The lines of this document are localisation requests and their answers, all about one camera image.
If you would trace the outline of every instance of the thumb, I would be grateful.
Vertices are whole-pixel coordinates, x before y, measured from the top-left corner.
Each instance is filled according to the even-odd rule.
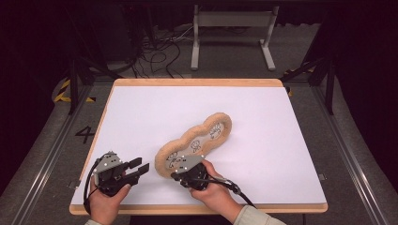
[[[129,194],[129,191],[131,189],[130,184],[126,184],[124,187],[122,187],[117,194],[114,195],[114,199],[116,199],[119,203],[123,201],[124,198]]]

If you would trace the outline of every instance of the sleeve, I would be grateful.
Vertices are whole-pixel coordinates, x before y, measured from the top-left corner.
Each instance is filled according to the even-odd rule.
[[[96,222],[96,221],[94,221],[94,220],[89,219],[89,220],[85,223],[85,225],[102,225],[102,224],[100,224],[100,223],[98,223],[98,222]]]
[[[278,219],[246,205],[240,211],[234,225],[285,225]]]

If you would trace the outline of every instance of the person's left hand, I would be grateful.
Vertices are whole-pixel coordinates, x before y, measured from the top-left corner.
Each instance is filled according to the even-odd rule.
[[[90,181],[90,193],[96,188],[94,176],[92,176]],[[113,197],[103,194],[99,189],[94,191],[89,198],[91,219],[103,225],[108,225],[114,222],[117,217],[119,205],[129,194],[130,189],[131,185],[127,184]]]

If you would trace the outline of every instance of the person's right hand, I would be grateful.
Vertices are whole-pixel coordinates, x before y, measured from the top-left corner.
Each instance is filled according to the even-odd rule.
[[[205,165],[208,174],[214,177],[222,177],[215,171],[213,164],[209,161],[203,160],[202,163]],[[231,223],[234,223],[243,208],[231,197],[228,188],[222,185],[209,183],[205,190],[190,188],[190,193],[194,199],[203,202],[209,209],[219,213]]]

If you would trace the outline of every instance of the dark background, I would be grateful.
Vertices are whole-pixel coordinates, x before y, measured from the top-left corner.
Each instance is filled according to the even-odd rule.
[[[190,6],[140,6],[131,8],[130,13],[144,18],[147,8],[151,8],[153,24],[160,28],[172,29],[191,23]],[[69,7],[69,12],[68,15],[54,2],[0,3],[0,193],[51,113],[52,93],[58,82],[68,75],[69,59],[79,54],[104,64],[109,56],[104,55],[104,46],[94,36],[95,27],[89,25],[82,9]],[[337,9],[305,6],[281,7],[277,20],[278,25],[299,25],[321,23],[326,19],[306,59],[334,53],[337,76],[348,107],[378,165],[396,190],[397,15],[396,4],[360,4]],[[138,23],[147,23],[147,19]],[[136,24],[130,24],[133,28],[130,32],[140,34],[142,30]],[[83,32],[76,32],[75,25]],[[139,51],[139,38],[126,45],[132,48],[127,54],[134,56]]]

